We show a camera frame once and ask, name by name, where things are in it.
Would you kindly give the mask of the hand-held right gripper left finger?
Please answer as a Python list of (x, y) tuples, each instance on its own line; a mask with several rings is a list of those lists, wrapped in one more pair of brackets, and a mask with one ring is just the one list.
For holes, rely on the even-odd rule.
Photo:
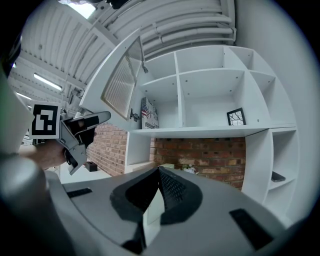
[(135, 254), (147, 247), (143, 215), (160, 181), (158, 168), (65, 184), (80, 214), (103, 237)]

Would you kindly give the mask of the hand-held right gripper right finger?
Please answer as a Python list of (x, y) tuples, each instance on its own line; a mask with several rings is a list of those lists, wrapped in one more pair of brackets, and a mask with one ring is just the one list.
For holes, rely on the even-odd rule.
[(157, 189), (145, 214), (148, 256), (273, 256), (284, 226), (267, 209), (232, 186), (183, 171), (169, 170), (198, 187), (185, 190), (178, 212)]

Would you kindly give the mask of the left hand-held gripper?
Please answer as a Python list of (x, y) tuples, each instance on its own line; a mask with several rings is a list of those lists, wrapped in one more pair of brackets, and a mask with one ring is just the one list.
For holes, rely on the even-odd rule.
[[(58, 102), (33, 101), (30, 110), (34, 119), (28, 130), (29, 138), (32, 139), (32, 148), (28, 157), (43, 170), (66, 163), (68, 148), (60, 139), (61, 116), (65, 114), (62, 105)], [(94, 141), (95, 127), (110, 118), (109, 111), (102, 111), (65, 119), (63, 123), (73, 131), (78, 144), (87, 148)]]

